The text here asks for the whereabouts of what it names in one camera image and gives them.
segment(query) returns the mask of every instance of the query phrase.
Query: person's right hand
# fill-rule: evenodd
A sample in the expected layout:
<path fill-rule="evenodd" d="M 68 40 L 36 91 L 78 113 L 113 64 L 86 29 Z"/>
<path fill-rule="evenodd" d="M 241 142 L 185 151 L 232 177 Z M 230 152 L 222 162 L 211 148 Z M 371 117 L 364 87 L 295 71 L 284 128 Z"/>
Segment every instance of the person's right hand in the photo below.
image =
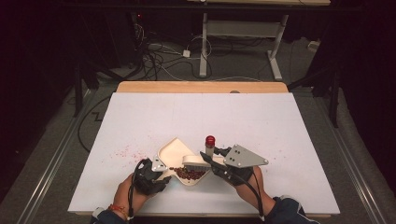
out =
<path fill-rule="evenodd" d="M 262 209 L 265 215 L 271 212 L 275 205 L 275 200 L 272 199 L 264 190 L 264 181 L 262 177 L 262 169 L 259 166 L 253 167 L 253 175 L 250 177 L 248 183 L 256 190 L 256 192 L 262 197 Z M 233 186 L 236 189 L 239 197 L 241 197 L 245 202 L 250 203 L 256 209 L 259 209 L 259 204 L 255 194 L 251 189 L 245 185 Z"/>

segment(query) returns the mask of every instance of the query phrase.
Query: dark blue sleeve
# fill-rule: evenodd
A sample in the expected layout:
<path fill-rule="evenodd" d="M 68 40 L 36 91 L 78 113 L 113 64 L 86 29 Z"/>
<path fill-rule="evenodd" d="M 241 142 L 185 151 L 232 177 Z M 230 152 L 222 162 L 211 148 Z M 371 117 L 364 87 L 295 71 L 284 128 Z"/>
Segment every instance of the dark blue sleeve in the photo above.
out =
<path fill-rule="evenodd" d="M 97 208 L 91 216 L 90 224 L 125 224 L 125 221 L 110 210 Z"/>
<path fill-rule="evenodd" d="M 318 224 L 305 216 L 299 202 L 288 196 L 275 197 L 276 204 L 265 217 L 265 224 Z"/>

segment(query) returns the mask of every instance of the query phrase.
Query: red bracelet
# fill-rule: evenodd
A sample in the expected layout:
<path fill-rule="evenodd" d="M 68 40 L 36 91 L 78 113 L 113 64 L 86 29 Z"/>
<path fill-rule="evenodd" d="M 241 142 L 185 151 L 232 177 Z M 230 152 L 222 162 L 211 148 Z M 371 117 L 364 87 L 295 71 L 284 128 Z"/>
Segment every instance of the red bracelet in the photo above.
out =
<path fill-rule="evenodd" d="M 128 215 L 126 214 L 126 212 L 124 211 L 124 209 L 125 209 L 124 206 L 118 206 L 118 205 L 115 205 L 115 204 L 111 204 L 111 205 L 108 206 L 107 209 L 111 210 L 111 211 L 119 211 L 125 216 L 125 220 L 129 220 L 130 219 L 128 217 Z"/>

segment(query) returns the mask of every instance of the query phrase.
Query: gray carpet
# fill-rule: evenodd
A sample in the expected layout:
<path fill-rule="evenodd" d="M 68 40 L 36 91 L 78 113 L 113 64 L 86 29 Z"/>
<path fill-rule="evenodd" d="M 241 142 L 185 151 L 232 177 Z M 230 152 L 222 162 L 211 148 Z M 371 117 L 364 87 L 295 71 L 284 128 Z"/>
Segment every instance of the gray carpet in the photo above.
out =
<path fill-rule="evenodd" d="M 308 51 L 307 40 L 296 41 L 293 44 L 283 43 L 277 55 L 277 61 L 286 84 L 303 77 L 314 53 Z M 265 51 L 270 49 L 271 41 L 263 41 L 256 47 L 241 47 L 233 50 L 225 56 L 219 56 L 227 51 L 225 46 L 214 46 L 209 62 L 211 64 L 212 75 L 208 80 L 221 79 L 221 81 L 274 81 L 272 72 L 266 60 Z M 183 48 L 167 44 L 168 47 L 181 52 Z M 177 56 L 162 54 L 167 60 L 172 60 Z M 189 60 L 192 63 L 194 74 L 198 74 L 198 61 Z M 119 74 L 125 74 L 127 68 L 114 69 Z M 191 66 L 188 63 L 175 64 L 168 67 L 167 72 L 162 70 L 158 74 L 158 80 L 198 80 L 191 74 Z M 100 87 L 97 91 L 88 91 L 85 97 L 85 111 L 87 117 L 82 121 L 80 128 L 80 138 L 86 148 L 91 148 L 94 138 L 100 128 L 100 120 L 95 121 L 96 115 L 91 112 L 98 112 L 98 118 L 102 118 L 106 112 L 108 100 L 104 100 L 116 88 L 118 83 L 104 76 L 98 75 Z M 373 198 L 381 209 L 380 214 L 384 220 L 375 222 L 370 209 L 362 202 L 361 195 L 357 190 L 357 184 L 351 178 L 347 164 L 340 152 L 340 142 L 334 135 L 334 128 L 329 124 L 327 116 L 323 113 L 323 107 L 328 104 L 327 98 L 313 98 L 309 89 L 296 89 L 293 91 L 297 105 L 300 108 L 306 128 L 310 134 L 318 157 L 322 163 L 325 174 L 328 177 L 335 199 L 339 205 L 341 214 L 339 216 L 316 218 L 321 223 L 396 223 L 396 202 L 392 192 L 386 185 L 385 179 L 378 172 L 375 163 L 367 152 L 361 141 L 353 120 L 347 111 L 347 104 L 341 92 L 338 109 L 338 124 L 336 130 L 341 134 L 343 143 L 347 146 L 354 158 L 361 174 L 373 193 Z M 0 223 L 17 223 L 26 204 L 35 193 L 35 187 L 43 174 L 47 174 L 48 165 L 57 149 L 64 142 L 65 134 L 68 133 L 69 125 L 76 121 L 74 114 L 74 93 L 71 91 L 64 99 L 64 104 L 58 113 L 47 125 L 47 129 L 34 152 L 26 162 L 20 176 L 17 178 L 13 188 L 8 193 L 0 206 Z M 104 100 L 92 111 L 89 111 L 100 101 Z M 78 130 L 73 130 L 70 136 L 69 145 L 65 153 L 58 157 L 59 166 L 53 168 L 53 178 L 49 179 L 48 188 L 42 192 L 42 200 L 38 200 L 38 207 L 30 210 L 32 213 L 25 223 L 88 223 L 90 217 L 79 216 L 67 213 L 67 208 L 73 196 L 74 189 L 78 183 L 79 176 L 83 170 L 88 152 L 78 141 Z M 156 218 L 139 217 L 139 223 L 259 223 L 257 218 Z"/>

